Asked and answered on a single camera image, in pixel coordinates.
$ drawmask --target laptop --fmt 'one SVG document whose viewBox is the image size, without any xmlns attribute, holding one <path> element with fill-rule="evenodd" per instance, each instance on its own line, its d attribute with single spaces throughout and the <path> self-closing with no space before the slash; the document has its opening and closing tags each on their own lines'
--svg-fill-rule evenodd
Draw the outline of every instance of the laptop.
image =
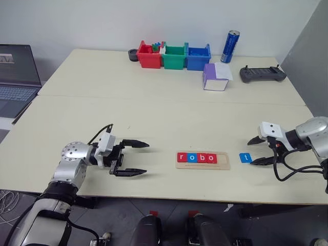
<svg viewBox="0 0 328 246">
<path fill-rule="evenodd" d="M 0 44 L 0 117 L 16 118 L 40 88 L 31 47 Z"/>
</svg>

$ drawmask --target white table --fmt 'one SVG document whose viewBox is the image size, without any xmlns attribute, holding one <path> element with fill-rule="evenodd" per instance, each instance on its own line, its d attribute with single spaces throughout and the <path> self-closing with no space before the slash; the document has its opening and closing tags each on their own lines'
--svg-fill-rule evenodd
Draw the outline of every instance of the white table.
<svg viewBox="0 0 328 246">
<path fill-rule="evenodd" d="M 276 180 L 272 167 L 241 163 L 238 154 L 253 159 L 272 156 L 266 144 L 247 146 L 263 120 L 286 130 L 312 115 L 305 106 L 232 104 L 199 101 L 145 103 L 141 99 L 39 96 L 0 145 L 0 189 L 42 192 L 71 141 L 87 142 L 101 127 L 114 123 L 113 134 L 150 144 L 125 148 L 123 168 L 146 174 L 115 177 L 88 167 L 79 195 L 147 197 L 231 202 L 328 204 L 320 174 L 297 174 Z M 229 171 L 176 169 L 181 150 L 224 151 Z M 295 167 L 316 164 L 311 151 L 287 159 Z M 286 174 L 279 168 L 281 175 Z"/>
<path fill-rule="evenodd" d="M 219 61 L 213 56 L 211 62 Z M 245 65 L 269 67 L 277 65 L 272 57 L 234 56 L 230 64 L 233 81 L 226 91 L 202 89 L 202 72 L 144 69 L 129 60 L 127 52 L 74 50 L 48 82 L 40 95 L 65 95 L 154 101 L 207 101 L 221 103 L 305 105 L 292 83 L 241 81 L 239 70 Z"/>
</svg>

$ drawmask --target white wall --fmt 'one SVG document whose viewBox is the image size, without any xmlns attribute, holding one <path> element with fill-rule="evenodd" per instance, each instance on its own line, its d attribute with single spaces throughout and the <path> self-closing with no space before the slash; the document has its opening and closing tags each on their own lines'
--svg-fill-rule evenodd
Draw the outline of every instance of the white wall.
<svg viewBox="0 0 328 246">
<path fill-rule="evenodd" d="M 128 50 L 140 41 L 210 43 L 222 53 L 241 32 L 235 54 L 281 63 L 319 0 L 0 0 L 0 43 L 30 44 L 42 79 L 74 48 Z"/>
</svg>

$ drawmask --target green bin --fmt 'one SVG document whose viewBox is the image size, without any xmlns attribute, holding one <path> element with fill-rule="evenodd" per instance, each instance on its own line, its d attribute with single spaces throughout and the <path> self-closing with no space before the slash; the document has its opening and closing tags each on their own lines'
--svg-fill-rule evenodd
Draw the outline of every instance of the green bin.
<svg viewBox="0 0 328 246">
<path fill-rule="evenodd" d="M 187 44 L 182 47 L 167 46 L 164 42 L 165 52 L 162 54 L 165 69 L 183 69 L 186 66 Z"/>
</svg>

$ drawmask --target laptop keyboard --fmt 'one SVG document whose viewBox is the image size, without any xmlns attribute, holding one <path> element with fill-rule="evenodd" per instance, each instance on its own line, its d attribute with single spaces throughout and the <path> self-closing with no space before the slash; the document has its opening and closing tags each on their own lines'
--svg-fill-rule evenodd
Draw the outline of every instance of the laptop keyboard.
<svg viewBox="0 0 328 246">
<path fill-rule="evenodd" d="M 19 87 L 1 87 L 0 99 L 13 101 L 27 101 L 35 92 L 35 89 L 19 88 Z"/>
</svg>

